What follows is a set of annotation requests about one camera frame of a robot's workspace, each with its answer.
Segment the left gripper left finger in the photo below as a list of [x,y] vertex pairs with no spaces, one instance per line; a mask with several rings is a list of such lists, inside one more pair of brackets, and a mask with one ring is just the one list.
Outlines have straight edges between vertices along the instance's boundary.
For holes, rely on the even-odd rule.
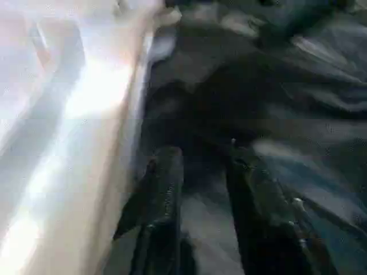
[[125,204],[114,241],[138,230],[127,274],[195,274],[188,236],[181,230],[184,160],[178,147],[161,147]]

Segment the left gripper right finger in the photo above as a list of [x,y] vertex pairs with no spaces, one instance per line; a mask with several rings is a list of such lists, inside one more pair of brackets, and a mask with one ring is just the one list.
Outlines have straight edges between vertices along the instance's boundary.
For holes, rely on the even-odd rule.
[[337,274],[303,202],[251,150],[225,156],[241,263],[246,274]]

